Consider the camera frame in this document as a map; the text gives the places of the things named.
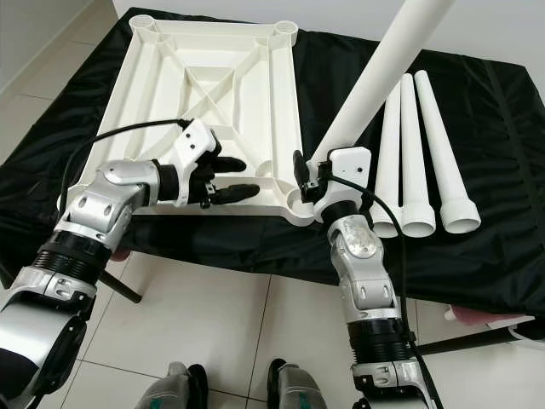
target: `white plastic tray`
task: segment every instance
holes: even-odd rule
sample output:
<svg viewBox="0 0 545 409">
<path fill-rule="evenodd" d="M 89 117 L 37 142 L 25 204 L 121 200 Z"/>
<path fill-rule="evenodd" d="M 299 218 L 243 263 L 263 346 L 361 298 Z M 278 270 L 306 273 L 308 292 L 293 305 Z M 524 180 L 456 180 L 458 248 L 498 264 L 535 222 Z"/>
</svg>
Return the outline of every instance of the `white plastic tray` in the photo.
<svg viewBox="0 0 545 409">
<path fill-rule="evenodd" d="M 291 47 L 297 25 L 130 20 L 133 38 L 99 133 L 166 118 L 201 118 L 219 139 L 221 155 L 242 159 L 241 173 L 218 175 L 217 187 L 257 183 L 260 193 L 237 204 L 161 204 L 140 214 L 231 214 L 283 216 L 296 226 L 313 221 L 293 175 L 292 155 L 301 150 Z M 93 145 L 69 198 L 91 183 L 95 169 L 114 159 L 169 162 L 181 133 L 176 125 L 134 130 Z"/>
</svg>

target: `white plastic pipe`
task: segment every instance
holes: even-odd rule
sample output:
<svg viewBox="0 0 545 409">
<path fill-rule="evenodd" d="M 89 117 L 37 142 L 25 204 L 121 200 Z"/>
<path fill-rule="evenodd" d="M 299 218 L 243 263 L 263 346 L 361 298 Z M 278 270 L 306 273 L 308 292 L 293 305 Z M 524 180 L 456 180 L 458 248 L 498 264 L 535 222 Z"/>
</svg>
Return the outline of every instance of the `white plastic pipe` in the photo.
<svg viewBox="0 0 545 409">
<path fill-rule="evenodd" d="M 454 0 L 406 0 L 308 161 L 317 172 L 331 149 L 351 147 L 416 58 Z"/>
<path fill-rule="evenodd" d="M 427 73 L 417 72 L 415 82 L 441 196 L 443 226 L 449 233 L 472 232 L 480 226 L 479 212 L 463 184 Z"/>
<path fill-rule="evenodd" d="M 399 122 L 401 113 L 401 85 L 397 83 L 386 99 L 384 121 L 382 123 L 381 150 L 376 168 L 375 194 L 384 200 L 395 217 L 401 223 L 399 208 Z M 371 218 L 378 237 L 397 236 L 392 219 L 378 204 L 370 210 Z"/>
<path fill-rule="evenodd" d="M 403 221 L 410 237 L 426 237 L 435 231 L 435 214 L 428 203 L 426 170 L 418 126 L 412 75 L 401 78 L 401 162 L 403 174 Z"/>
</svg>

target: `white wall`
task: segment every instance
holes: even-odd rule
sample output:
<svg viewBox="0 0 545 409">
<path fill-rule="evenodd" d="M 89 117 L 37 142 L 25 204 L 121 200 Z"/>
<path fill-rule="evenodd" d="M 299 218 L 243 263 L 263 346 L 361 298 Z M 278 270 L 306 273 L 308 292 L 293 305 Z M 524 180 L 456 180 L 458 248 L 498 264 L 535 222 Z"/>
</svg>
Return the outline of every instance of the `white wall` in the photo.
<svg viewBox="0 0 545 409">
<path fill-rule="evenodd" d="M 274 22 L 293 20 L 306 30 L 380 39 L 401 0 L 113 0 L 129 7 Z M 427 48 L 513 62 L 528 68 L 545 96 L 545 1 L 456 0 Z"/>
<path fill-rule="evenodd" d="M 0 92 L 90 0 L 0 0 Z"/>
</svg>

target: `white tile floor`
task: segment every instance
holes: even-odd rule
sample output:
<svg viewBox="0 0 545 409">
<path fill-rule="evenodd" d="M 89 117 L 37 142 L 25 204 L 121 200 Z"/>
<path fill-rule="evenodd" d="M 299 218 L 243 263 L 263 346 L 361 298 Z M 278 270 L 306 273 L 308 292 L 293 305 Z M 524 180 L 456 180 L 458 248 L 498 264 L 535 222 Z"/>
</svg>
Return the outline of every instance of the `white tile floor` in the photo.
<svg viewBox="0 0 545 409">
<path fill-rule="evenodd" d="M 0 112 L 0 163 L 114 21 L 104 2 Z M 171 360 L 182 360 L 207 368 L 210 408 L 265 409 L 266 370 L 275 357 L 310 370 L 331 408 L 352 407 L 351 354 L 335 287 L 136 253 L 109 268 L 144 291 L 144 300 L 134 305 L 100 287 L 71 378 L 41 408 L 134 407 Z M 444 311 L 434 302 L 410 303 L 421 343 L 482 330 L 447 322 Z M 543 352 L 499 345 L 426 360 L 445 407 L 542 407 Z"/>
</svg>

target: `pink object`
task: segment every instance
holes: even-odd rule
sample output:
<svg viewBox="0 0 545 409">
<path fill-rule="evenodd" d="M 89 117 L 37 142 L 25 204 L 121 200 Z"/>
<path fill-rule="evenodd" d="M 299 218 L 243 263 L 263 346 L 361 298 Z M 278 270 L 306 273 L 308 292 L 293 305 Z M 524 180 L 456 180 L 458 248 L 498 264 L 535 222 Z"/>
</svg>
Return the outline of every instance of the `pink object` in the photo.
<svg viewBox="0 0 545 409">
<path fill-rule="evenodd" d="M 451 305 L 452 313 L 456 319 L 465 325 L 483 325 L 499 320 L 510 320 L 522 317 L 522 314 L 490 314 L 475 309 Z"/>
</svg>

